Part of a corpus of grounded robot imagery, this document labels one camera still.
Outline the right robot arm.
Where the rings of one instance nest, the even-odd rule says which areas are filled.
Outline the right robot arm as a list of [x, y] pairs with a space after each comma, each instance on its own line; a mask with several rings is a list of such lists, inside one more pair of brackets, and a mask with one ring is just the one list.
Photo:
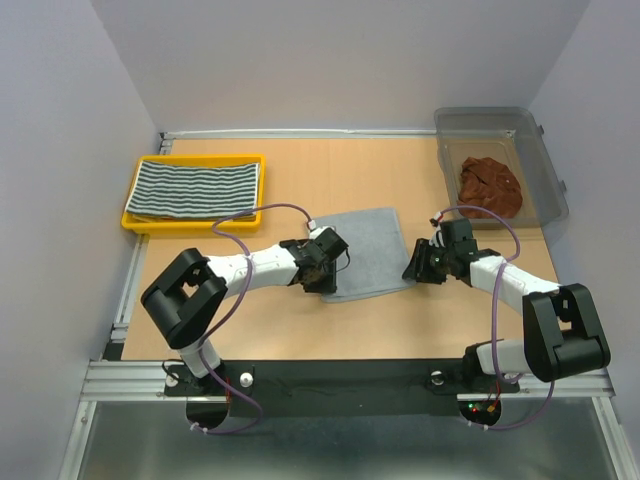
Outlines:
[[481, 249], [468, 219], [431, 219], [431, 238], [417, 240], [403, 273], [406, 280], [441, 285], [448, 278], [491, 294], [491, 313], [505, 304], [520, 314], [523, 336], [468, 347], [460, 366], [463, 384], [482, 390], [495, 378], [521, 374], [553, 381], [607, 367], [608, 345], [593, 297], [579, 283], [560, 285], [513, 265], [492, 249]]

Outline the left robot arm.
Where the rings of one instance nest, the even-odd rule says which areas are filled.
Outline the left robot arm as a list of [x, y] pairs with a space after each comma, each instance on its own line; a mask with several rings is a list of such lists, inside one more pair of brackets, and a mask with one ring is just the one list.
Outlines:
[[222, 302], [273, 286], [300, 285], [307, 293], [332, 294], [336, 262], [347, 251], [347, 242], [331, 227], [253, 253], [205, 256], [186, 249], [144, 291], [141, 303], [188, 368], [191, 386], [210, 394], [221, 386], [223, 371], [206, 331]]

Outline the light grey cloth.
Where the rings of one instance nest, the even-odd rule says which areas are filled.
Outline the light grey cloth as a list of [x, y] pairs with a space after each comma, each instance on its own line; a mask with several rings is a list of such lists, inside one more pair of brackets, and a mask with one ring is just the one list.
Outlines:
[[415, 285], [402, 278], [410, 257], [395, 209], [351, 211], [315, 222], [333, 228], [349, 246], [350, 257], [337, 260], [336, 292], [324, 295], [324, 302], [363, 300]]

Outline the black white striped towel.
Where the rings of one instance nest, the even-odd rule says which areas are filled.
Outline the black white striped towel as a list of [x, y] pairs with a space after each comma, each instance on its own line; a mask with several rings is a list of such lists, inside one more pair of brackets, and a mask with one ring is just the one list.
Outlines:
[[216, 219], [253, 209], [261, 166], [194, 167], [144, 161], [125, 205], [131, 215]]

